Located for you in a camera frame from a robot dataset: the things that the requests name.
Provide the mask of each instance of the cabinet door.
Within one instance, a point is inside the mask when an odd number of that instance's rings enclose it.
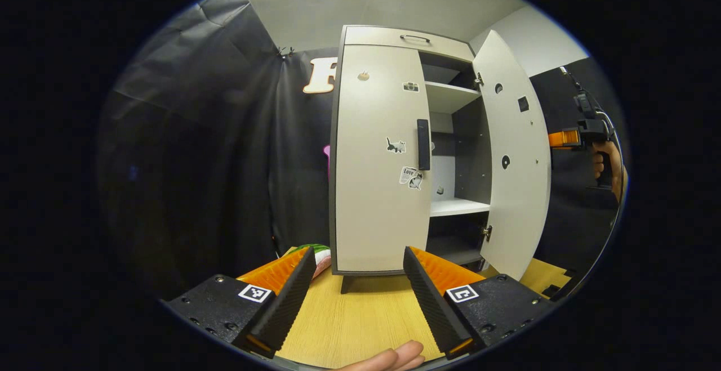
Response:
[[[533,258],[546,222],[551,190],[548,131],[528,75],[494,30],[473,68],[483,80],[492,158],[488,224],[493,229],[481,255],[518,280]]]
[[[418,119],[429,114],[417,50],[344,46],[331,150],[335,271],[402,271],[405,246],[425,248],[433,179],[418,171],[419,150],[430,150],[427,137],[419,147]]]

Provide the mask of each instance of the table surface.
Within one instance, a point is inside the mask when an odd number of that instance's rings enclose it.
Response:
[[[570,279],[564,272],[533,259],[520,282],[540,294],[551,284],[563,287]],[[479,274],[498,273],[489,267]],[[355,277],[347,294],[340,294],[342,279],[327,269],[313,280],[278,356],[340,368],[409,340],[423,344],[426,361],[443,356],[405,275]]]

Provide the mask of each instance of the sticker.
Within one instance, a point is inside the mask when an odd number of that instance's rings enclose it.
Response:
[[[404,91],[418,92],[418,84],[416,83],[403,83]]]
[[[398,180],[399,184],[407,184],[410,179],[415,177],[415,174],[418,172],[417,168],[412,167],[404,167],[401,170],[401,178]]]
[[[391,143],[391,140],[386,137],[386,142],[388,143],[388,147],[386,147],[386,150],[388,150],[389,152],[405,153],[405,142],[403,142],[402,140]]]
[[[408,183],[408,188],[410,189],[417,189],[420,191],[420,183],[423,182],[423,173],[417,173],[415,177],[410,179],[410,182]]]
[[[263,302],[268,295],[270,295],[270,289],[256,287],[255,285],[250,284],[248,284],[248,286],[245,287],[240,294],[238,294],[239,297],[252,300],[254,302]]]
[[[448,295],[456,303],[464,302],[466,300],[471,300],[478,297],[478,292],[474,291],[474,289],[471,288],[470,285],[446,289],[446,292],[448,292]]]

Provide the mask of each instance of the pink object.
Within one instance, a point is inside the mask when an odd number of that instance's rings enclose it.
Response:
[[[317,277],[318,274],[322,273],[323,270],[325,270],[325,269],[328,268],[328,267],[330,267],[330,256],[327,256],[327,257],[323,258],[323,259],[320,261],[320,263],[318,263],[318,265],[316,266],[316,271],[315,271],[315,273],[313,274],[313,278],[312,278],[312,279],[315,279],[315,277]]]
[[[323,147],[323,153],[328,156],[328,180],[330,180],[330,145]]]

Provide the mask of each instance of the cabinet drawer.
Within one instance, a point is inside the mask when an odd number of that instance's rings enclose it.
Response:
[[[450,57],[455,60],[469,63],[473,61],[473,53],[467,43],[452,38],[440,37],[439,35],[414,32],[414,30],[347,26],[345,28],[345,44],[375,44],[379,46],[415,48],[416,50]]]

